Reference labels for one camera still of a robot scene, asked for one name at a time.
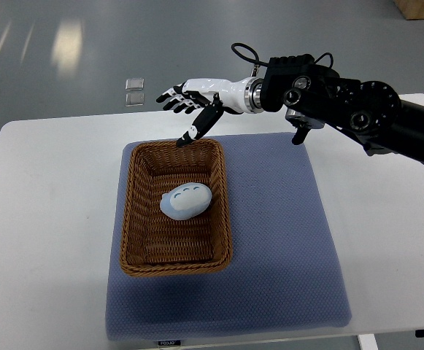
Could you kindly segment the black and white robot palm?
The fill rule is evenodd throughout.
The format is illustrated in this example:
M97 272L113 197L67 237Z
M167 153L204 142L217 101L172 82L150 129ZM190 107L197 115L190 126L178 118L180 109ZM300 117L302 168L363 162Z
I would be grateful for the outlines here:
M185 147L211 130L223 116L224 107L237 114L261 113L262 83L263 80L258 77L247 77L238 82L211 78L189 79L185 84L175 85L163 92L156 98L156 102L164 102L163 110L172 110L174 113L192 113L203 109L189 129L176 141L176 147ZM193 93L198 93L199 96L194 97ZM212 102L215 95L220 100Z

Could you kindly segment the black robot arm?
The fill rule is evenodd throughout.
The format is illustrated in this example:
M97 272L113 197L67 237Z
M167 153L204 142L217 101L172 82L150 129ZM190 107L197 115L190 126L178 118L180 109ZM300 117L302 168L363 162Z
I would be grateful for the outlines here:
M424 164L424 106L401 100L388 84L342 78L309 54L271 58L265 67L263 78L189 79L162 93L156 101L165 110L200 110L177 146L203 137L224 112L257 114L287 107L295 145L310 130L329 125L369 156L396 153Z

